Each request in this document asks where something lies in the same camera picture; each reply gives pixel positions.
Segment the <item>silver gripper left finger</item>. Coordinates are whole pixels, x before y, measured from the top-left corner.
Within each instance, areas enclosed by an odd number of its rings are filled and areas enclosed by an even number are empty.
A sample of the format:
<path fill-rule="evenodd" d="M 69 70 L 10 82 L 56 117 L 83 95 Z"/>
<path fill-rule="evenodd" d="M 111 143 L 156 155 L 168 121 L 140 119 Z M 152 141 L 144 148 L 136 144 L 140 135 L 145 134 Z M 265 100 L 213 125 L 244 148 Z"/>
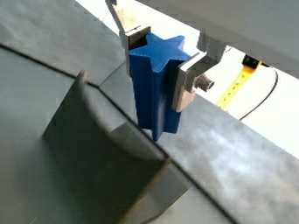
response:
<path fill-rule="evenodd" d="M 145 34 L 151 32 L 151 27 L 141 22 L 136 15 L 136 10 L 131 5 L 132 2 L 133 0 L 105 0 L 125 51 L 125 72 L 128 76 L 131 76 L 128 52 L 147 45 Z"/>

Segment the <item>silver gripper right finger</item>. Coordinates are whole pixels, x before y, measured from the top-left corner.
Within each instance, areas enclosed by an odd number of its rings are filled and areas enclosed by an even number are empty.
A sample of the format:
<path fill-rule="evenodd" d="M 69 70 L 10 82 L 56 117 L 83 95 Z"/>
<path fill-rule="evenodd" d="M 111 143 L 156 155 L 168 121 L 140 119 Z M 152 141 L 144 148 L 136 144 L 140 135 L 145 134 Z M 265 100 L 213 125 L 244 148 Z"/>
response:
<path fill-rule="evenodd" d="M 200 51 L 177 66 L 172 95 L 172 109 L 176 112 L 181 112 L 192 103 L 199 88 L 208 91 L 212 87 L 213 82 L 204 73 L 220 63 L 225 47 L 223 42 L 200 33 L 197 41 Z"/>

